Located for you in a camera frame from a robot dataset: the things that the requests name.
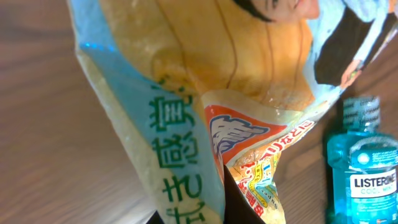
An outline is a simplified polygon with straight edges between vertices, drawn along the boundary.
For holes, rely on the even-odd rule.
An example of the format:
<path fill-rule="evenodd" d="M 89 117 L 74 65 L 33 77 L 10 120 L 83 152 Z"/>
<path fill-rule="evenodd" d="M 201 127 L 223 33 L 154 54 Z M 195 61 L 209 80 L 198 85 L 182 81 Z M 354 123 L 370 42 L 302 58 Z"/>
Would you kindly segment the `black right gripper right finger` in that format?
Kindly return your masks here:
<path fill-rule="evenodd" d="M 226 201 L 224 222 L 226 224 L 264 224 L 244 199 L 226 166 L 224 166 L 224 192 Z"/>

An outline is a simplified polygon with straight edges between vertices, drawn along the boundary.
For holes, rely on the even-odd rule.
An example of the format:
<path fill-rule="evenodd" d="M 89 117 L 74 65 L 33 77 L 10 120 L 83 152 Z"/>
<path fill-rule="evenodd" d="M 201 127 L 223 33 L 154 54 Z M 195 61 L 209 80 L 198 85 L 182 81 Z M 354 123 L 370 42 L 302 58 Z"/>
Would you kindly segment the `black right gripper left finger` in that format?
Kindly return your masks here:
<path fill-rule="evenodd" d="M 163 220 L 161 219 L 158 211 L 154 212 L 146 224 L 164 224 Z"/>

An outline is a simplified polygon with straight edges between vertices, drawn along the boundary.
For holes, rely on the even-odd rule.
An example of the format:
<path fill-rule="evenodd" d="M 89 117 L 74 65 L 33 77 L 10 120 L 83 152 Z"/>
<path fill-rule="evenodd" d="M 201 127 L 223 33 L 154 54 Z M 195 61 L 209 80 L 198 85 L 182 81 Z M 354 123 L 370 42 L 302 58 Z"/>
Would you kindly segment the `yellow snack bag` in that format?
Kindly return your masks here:
<path fill-rule="evenodd" d="M 79 63 L 164 223 L 264 223 L 301 140 L 397 32 L 397 2 L 74 0 Z"/>

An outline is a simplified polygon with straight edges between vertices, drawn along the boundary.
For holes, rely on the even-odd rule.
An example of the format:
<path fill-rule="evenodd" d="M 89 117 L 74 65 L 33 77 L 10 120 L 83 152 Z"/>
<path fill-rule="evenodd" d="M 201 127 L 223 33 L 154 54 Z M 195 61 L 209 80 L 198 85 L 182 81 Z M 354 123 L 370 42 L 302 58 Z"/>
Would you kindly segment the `teal mouthwash bottle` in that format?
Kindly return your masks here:
<path fill-rule="evenodd" d="M 379 132 L 380 99 L 347 98 L 342 129 L 326 145 L 333 177 L 333 223 L 397 223 L 397 140 Z"/>

